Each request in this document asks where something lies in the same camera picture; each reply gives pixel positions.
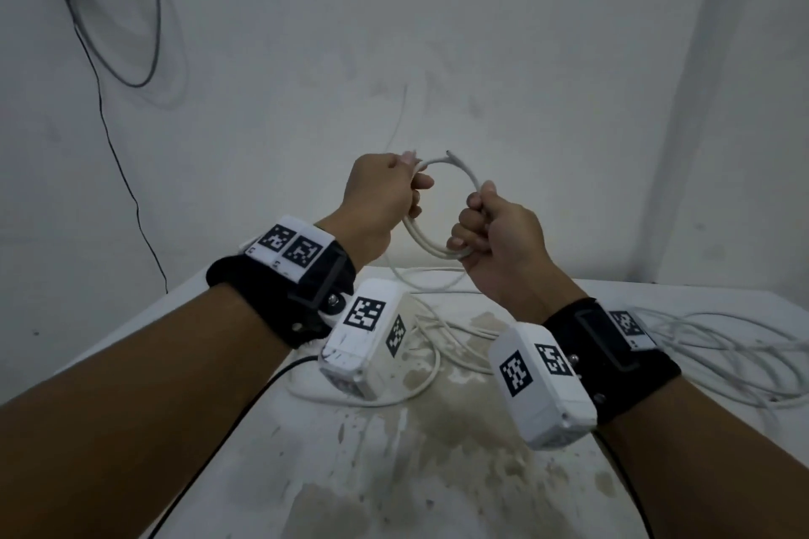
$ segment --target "hand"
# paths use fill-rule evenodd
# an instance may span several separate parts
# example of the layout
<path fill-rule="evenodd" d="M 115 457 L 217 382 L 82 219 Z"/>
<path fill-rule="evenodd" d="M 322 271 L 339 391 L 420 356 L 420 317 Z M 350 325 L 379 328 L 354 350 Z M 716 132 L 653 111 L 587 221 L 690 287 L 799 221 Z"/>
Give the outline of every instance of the hand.
<path fill-rule="evenodd" d="M 536 214 L 498 195 L 487 181 L 467 199 L 447 248 L 471 247 L 461 260 L 477 288 L 516 320 L 541 324 L 587 294 L 551 261 Z"/>
<path fill-rule="evenodd" d="M 385 253 L 402 218 L 421 213 L 419 190 L 435 182 L 423 173 L 413 176 L 417 164 L 415 152 L 360 156 L 340 208 L 318 222 L 348 252 L 357 271 Z"/>

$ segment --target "black wrist strap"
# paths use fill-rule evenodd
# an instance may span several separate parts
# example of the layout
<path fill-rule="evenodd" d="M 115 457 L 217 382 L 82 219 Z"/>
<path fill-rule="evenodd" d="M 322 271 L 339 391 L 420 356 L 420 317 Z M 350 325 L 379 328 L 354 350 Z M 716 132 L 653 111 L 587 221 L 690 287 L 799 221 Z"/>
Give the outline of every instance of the black wrist strap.
<path fill-rule="evenodd" d="M 356 275 L 346 251 L 333 241 L 298 283 L 245 254 L 217 260 L 206 280 L 211 287 L 228 283 L 281 340 L 298 348 L 329 335 L 331 328 L 318 310 L 339 310 L 345 303 L 341 294 L 354 293 Z M 328 304 L 329 296 L 337 298 L 338 305 Z"/>
<path fill-rule="evenodd" d="M 632 350 L 595 299 L 569 304 L 543 326 L 581 375 L 599 424 L 631 409 L 681 374 L 662 350 Z"/>

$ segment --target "wristband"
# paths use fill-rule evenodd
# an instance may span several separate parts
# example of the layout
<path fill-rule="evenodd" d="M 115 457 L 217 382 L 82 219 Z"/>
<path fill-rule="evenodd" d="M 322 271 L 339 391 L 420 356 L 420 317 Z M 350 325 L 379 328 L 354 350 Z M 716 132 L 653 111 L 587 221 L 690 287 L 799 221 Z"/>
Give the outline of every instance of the wristband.
<path fill-rule="evenodd" d="M 331 331 L 319 312 L 335 315 L 354 293 L 356 270 L 332 235 L 291 216 L 236 256 L 208 268 L 209 286 L 228 283 L 293 348 Z"/>
<path fill-rule="evenodd" d="M 595 299 L 577 300 L 545 323 L 605 424 L 681 374 L 662 350 L 633 350 Z"/>

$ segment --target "white table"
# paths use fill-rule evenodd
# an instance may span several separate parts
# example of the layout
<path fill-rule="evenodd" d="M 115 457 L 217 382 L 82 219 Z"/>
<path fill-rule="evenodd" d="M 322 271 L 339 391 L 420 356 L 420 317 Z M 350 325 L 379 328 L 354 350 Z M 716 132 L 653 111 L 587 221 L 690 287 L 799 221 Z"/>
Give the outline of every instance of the white table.
<path fill-rule="evenodd" d="M 370 276 L 391 278 L 381 267 L 361 273 L 362 278 Z M 435 271 L 417 275 L 425 285 L 451 276 Z M 608 307 L 639 305 L 678 315 L 731 312 L 809 340 L 809 313 L 770 292 L 601 281 L 579 285 Z M 473 289 L 468 280 L 460 287 Z M 123 339 L 205 289 L 202 271 L 76 360 Z M 445 318 L 462 323 L 481 315 L 479 320 L 488 322 L 510 320 L 481 295 L 422 298 Z M 706 323 L 740 337 L 761 336 L 760 330 L 734 320 L 712 318 Z M 335 392 L 313 364 L 294 369 L 294 379 L 301 389 Z M 716 399 L 763 430 L 762 416 L 754 409 Z M 780 430 L 768 434 L 809 464 L 809 407 L 780 411 L 778 417 Z M 300 401 L 279 381 L 231 436 L 159 536 L 630 539 L 646 534 L 592 437 L 561 452 L 531 452 L 494 384 L 444 363 L 436 383 L 419 398 L 379 410 Z"/>

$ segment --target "black wire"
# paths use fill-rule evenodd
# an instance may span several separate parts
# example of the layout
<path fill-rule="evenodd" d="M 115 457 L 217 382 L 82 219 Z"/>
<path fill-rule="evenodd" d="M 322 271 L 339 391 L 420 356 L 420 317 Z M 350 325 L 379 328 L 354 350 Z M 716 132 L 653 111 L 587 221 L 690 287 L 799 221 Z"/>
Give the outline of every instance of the black wire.
<path fill-rule="evenodd" d="M 137 201 L 135 194 L 132 191 L 132 188 L 129 187 L 129 181 L 126 179 L 126 175 L 124 175 L 124 169 L 121 167 L 121 161 L 118 160 L 118 154 L 115 151 L 115 147 L 113 147 L 113 142 L 109 138 L 109 128 L 107 128 L 107 120 L 104 119 L 104 99 L 101 96 L 101 79 L 99 79 L 99 73 L 96 71 L 96 65 L 93 64 L 93 58 L 90 56 L 90 52 L 87 51 L 87 46 L 84 44 L 84 40 L 82 39 L 82 35 L 78 32 L 78 27 L 76 24 L 73 24 L 73 30 L 76 33 L 76 37 L 78 37 L 78 42 L 82 44 L 82 49 L 87 57 L 87 62 L 90 63 L 90 68 L 93 70 L 93 74 L 96 76 L 96 88 L 98 89 L 99 93 L 99 115 L 101 116 L 101 123 L 104 124 L 104 133 L 107 136 L 107 145 L 109 145 L 110 151 L 113 153 L 113 158 L 115 158 L 115 164 L 118 166 L 118 173 L 121 174 L 121 179 L 124 180 L 124 185 L 126 186 L 126 190 L 129 192 L 129 196 L 132 197 L 132 200 L 135 201 L 135 218 L 137 220 L 137 229 L 141 232 L 141 237 L 143 240 L 146 241 L 149 251 L 152 254 L 152 258 L 155 258 L 155 262 L 157 263 L 157 268 L 160 269 L 160 275 L 163 276 L 163 288 L 166 290 L 166 294 L 168 294 L 168 280 L 166 278 L 166 271 L 163 270 L 163 265 L 160 264 L 160 260 L 155 253 L 154 248 L 152 248 L 151 243 L 147 239 L 146 233 L 143 231 L 143 227 L 141 226 L 141 205 Z"/>
<path fill-rule="evenodd" d="M 149 536 L 147 537 L 147 539 L 155 539 L 155 537 L 157 536 L 158 531 L 163 527 L 164 524 L 166 524 L 166 520 L 168 520 L 168 516 L 171 515 L 171 512 L 174 511 L 175 507 L 177 507 L 179 502 L 183 499 L 183 497 L 185 496 L 185 493 L 188 492 L 191 489 L 191 486 L 193 486 L 194 482 L 197 481 L 197 478 L 206 469 L 206 467 L 208 466 L 208 463 L 210 463 L 212 460 L 214 460 L 214 456 L 216 456 L 217 453 L 219 452 L 219 450 L 222 449 L 222 445 L 224 445 L 225 442 L 228 441 L 230 436 L 236 430 L 239 423 L 242 420 L 244 420 L 244 417 L 250 412 L 250 410 L 253 408 L 253 406 L 256 405 L 256 403 L 258 403 L 259 399 L 262 396 L 264 396 L 264 393 L 267 392 L 267 390 L 269 390 L 269 387 L 271 385 L 273 385 L 276 381 L 281 379 L 281 377 L 286 375 L 286 373 L 289 370 L 297 367 L 298 364 L 310 363 L 313 360 L 317 360 L 317 356 L 304 356 L 303 358 L 299 358 L 298 360 L 294 360 L 291 363 L 289 363 L 286 367 L 279 370 L 275 375 L 273 375 L 270 378 L 270 380 L 266 384 L 264 384 L 264 387 L 261 388 L 261 390 L 258 391 L 258 394 L 255 397 L 253 397 L 250 402 L 248 402 L 247 406 L 243 410 L 241 410 L 241 413 L 238 414 L 238 417 L 236 418 L 236 421 L 233 422 L 233 424 L 230 426 L 230 429 L 228 430 L 228 432 L 225 433 L 224 437 L 222 437 L 222 440 L 216 446 L 216 449 L 213 452 L 210 452 L 210 456 L 208 456 L 208 459 L 204 463 L 202 463 L 202 466 L 199 468 L 197 473 L 194 473 L 194 476 L 191 478 L 191 481 L 188 482 L 187 484 L 185 484 L 185 488 L 183 488 L 183 490 L 180 491 L 179 494 L 177 494 L 177 497 L 175 497 L 175 499 L 171 502 L 171 505 L 168 506 L 168 509 L 163 513 L 163 515 L 160 516 L 160 520 L 155 525 L 155 527 L 152 529 L 151 533 L 149 533 Z"/>
<path fill-rule="evenodd" d="M 635 492 L 635 486 L 632 485 L 630 481 L 630 475 L 624 469 L 624 466 L 621 464 L 621 461 L 618 459 L 618 455 L 615 453 L 615 450 L 612 449 L 607 440 L 605 440 L 598 431 L 593 431 L 593 436 L 601 443 L 601 446 L 607 450 L 607 453 L 612 458 L 612 463 L 615 465 L 618 474 L 621 475 L 621 480 L 624 482 L 624 486 L 626 486 L 626 491 L 630 494 L 632 498 L 632 502 L 635 503 L 635 508 L 638 510 L 638 514 L 641 516 L 641 521 L 643 522 L 643 527 L 646 529 L 646 534 L 649 535 L 649 539 L 654 539 L 654 533 L 652 533 L 652 525 L 649 523 L 649 518 L 646 517 L 646 511 L 643 509 L 643 505 L 641 504 L 641 499 L 638 497 L 638 494 Z"/>
<path fill-rule="evenodd" d="M 98 49 L 96 48 L 96 44 L 93 42 L 90 34 L 87 32 L 84 22 L 82 21 L 81 14 L 73 6 L 73 0 L 65 0 L 65 2 L 67 3 L 67 9 L 70 11 L 70 17 L 73 19 L 73 24 L 77 31 L 81 33 L 83 39 L 87 43 L 87 47 L 91 52 L 93 52 L 93 55 L 96 56 L 104 68 L 109 71 L 110 75 L 115 77 L 121 84 L 126 85 L 128 88 L 143 88 L 152 81 L 152 79 L 155 77 L 155 71 L 157 70 L 158 59 L 160 58 L 160 33 L 163 24 L 163 4 L 161 3 L 161 0 L 155 0 L 155 49 L 152 53 L 151 63 L 149 64 L 149 72 L 147 73 L 147 78 L 145 80 L 137 82 L 127 81 L 113 68 L 112 64 L 107 62 L 106 58 L 99 53 Z"/>

